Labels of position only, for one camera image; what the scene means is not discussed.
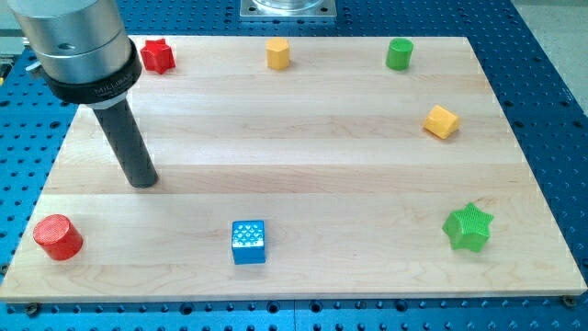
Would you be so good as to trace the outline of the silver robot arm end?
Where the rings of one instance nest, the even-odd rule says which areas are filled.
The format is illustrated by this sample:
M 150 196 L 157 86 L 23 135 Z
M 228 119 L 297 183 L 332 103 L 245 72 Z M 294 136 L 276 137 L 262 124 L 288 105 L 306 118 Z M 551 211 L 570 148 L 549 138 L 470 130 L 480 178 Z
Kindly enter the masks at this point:
M 9 0 L 59 99 L 106 109 L 122 102 L 141 61 L 114 0 Z

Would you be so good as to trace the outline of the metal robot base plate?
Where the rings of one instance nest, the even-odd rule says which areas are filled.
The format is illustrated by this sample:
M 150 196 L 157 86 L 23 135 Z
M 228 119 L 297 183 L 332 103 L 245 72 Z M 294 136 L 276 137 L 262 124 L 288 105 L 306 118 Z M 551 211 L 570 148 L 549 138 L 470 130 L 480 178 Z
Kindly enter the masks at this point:
M 335 0 L 241 0 L 240 17 L 336 17 Z

